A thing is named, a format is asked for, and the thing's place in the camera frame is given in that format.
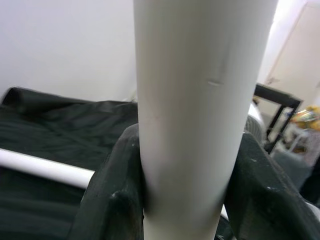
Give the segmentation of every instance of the black metal frame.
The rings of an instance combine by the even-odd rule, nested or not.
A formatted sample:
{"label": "black metal frame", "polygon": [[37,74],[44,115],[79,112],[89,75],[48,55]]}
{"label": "black metal frame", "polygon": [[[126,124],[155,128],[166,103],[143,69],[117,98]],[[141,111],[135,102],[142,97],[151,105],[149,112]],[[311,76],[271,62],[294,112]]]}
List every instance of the black metal frame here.
{"label": "black metal frame", "polygon": [[[280,105],[270,125],[266,130],[267,143],[264,145],[264,149],[268,152],[268,154],[270,154],[274,149],[275,145],[277,144],[277,142],[283,137],[283,132],[285,131],[288,123],[290,122],[291,118],[294,116],[296,110],[298,109],[302,101],[300,99],[297,99],[296,97],[293,97],[288,93],[281,92],[274,88],[266,87],[260,84],[256,85],[254,95],[259,98],[263,98],[265,100],[268,100]],[[276,125],[277,121],[279,120],[279,117],[281,116],[285,108],[291,108],[292,111],[290,112],[288,118],[282,125],[280,131],[277,133],[275,140],[270,141],[269,135],[273,131],[274,126]]]}

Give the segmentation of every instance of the white pvc pipe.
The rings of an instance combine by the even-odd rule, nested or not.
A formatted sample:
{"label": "white pvc pipe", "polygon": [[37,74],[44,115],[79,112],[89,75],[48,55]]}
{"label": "white pvc pipe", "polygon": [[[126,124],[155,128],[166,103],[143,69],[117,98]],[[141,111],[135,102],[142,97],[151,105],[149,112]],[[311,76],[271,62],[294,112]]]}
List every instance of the white pvc pipe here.
{"label": "white pvc pipe", "polygon": [[276,0],[134,0],[146,240],[212,240]]}
{"label": "white pvc pipe", "polygon": [[0,166],[86,189],[94,171],[0,148]]}

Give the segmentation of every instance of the white wall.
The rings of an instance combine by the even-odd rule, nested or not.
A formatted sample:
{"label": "white wall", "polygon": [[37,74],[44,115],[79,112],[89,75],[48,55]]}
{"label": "white wall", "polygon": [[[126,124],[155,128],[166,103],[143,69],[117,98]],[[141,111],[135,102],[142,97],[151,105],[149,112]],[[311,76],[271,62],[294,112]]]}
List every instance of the white wall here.
{"label": "white wall", "polygon": [[279,0],[257,82],[264,83],[307,0]]}
{"label": "white wall", "polygon": [[0,33],[0,95],[122,100],[136,88],[132,0],[1,0]]}

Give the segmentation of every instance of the vertical pipe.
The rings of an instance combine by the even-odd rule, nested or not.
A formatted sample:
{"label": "vertical pipe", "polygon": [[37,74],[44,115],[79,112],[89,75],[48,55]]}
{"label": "vertical pipe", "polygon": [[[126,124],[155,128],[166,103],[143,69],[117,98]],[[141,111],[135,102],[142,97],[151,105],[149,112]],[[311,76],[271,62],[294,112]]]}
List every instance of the vertical pipe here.
{"label": "vertical pipe", "polygon": [[134,0],[146,240],[212,240],[276,0]]}

